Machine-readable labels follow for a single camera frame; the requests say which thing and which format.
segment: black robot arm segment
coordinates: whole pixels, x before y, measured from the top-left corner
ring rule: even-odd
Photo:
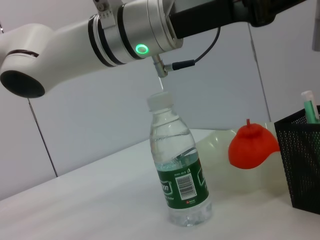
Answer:
[[[253,27],[305,0],[175,0],[170,21],[179,39],[237,22]]]

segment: green bottle label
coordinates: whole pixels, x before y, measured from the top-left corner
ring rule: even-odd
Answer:
[[[209,196],[199,158],[187,167],[158,171],[158,175],[169,208],[188,209],[202,203]]]

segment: green marker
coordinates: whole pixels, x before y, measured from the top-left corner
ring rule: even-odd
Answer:
[[[320,124],[319,112],[312,91],[301,93],[304,101],[305,117],[308,124]]]

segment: white bottle cap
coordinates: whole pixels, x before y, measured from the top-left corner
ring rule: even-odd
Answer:
[[[320,119],[313,92],[312,91],[305,91],[305,92],[301,93],[301,97],[304,102],[309,102],[309,101],[312,102],[313,110],[315,113],[315,118]]]
[[[174,105],[172,95],[167,91],[150,96],[147,102],[151,112],[168,109]]]

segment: wall seam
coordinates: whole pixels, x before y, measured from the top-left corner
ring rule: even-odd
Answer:
[[[259,63],[258,63],[258,57],[257,57],[257,53],[256,53],[255,42],[254,42],[254,39],[252,37],[251,28],[250,28],[250,24],[249,23],[248,23],[248,29],[249,29],[249,34],[250,34],[250,38],[251,38],[251,46],[252,46],[252,51],[253,51],[255,63],[256,63],[256,67],[258,69],[258,73],[259,73],[259,78],[260,78],[260,83],[261,83],[262,92],[263,92],[263,96],[264,96],[264,102],[265,102],[265,106],[266,106],[266,111],[268,113],[269,121],[271,122],[271,115],[270,115],[269,106],[268,106],[268,102],[267,102],[267,96],[266,96],[266,92],[265,92],[264,83],[263,83],[262,77],[261,77],[260,67],[259,67]]]
[[[1,22],[0,22],[0,31],[1,31],[3,34],[5,33],[5,32],[4,32],[4,29],[3,29],[3,27],[2,27]],[[35,124],[36,124],[36,126],[37,126],[37,128],[38,128],[38,131],[39,131],[39,133],[40,133],[40,136],[41,136],[41,138],[42,138],[42,142],[43,142],[43,144],[44,144],[46,153],[48,154],[48,157],[49,157],[49,159],[50,159],[50,162],[51,162],[51,165],[52,165],[54,174],[55,174],[56,177],[58,177],[58,174],[57,174],[57,171],[56,171],[56,167],[55,167],[55,165],[54,165],[54,162],[52,161],[52,158],[51,158],[51,155],[50,155],[50,153],[49,153],[49,150],[48,150],[46,141],[45,141],[44,136],[43,136],[43,134],[42,134],[42,132],[41,132],[41,130],[40,130],[40,126],[39,126],[39,123],[38,123],[38,120],[37,120],[35,111],[34,111],[32,105],[31,105],[31,102],[30,102],[29,98],[28,98],[27,100],[28,100],[29,107],[30,107],[30,109],[31,109],[31,112],[32,112],[32,115],[33,115]]]

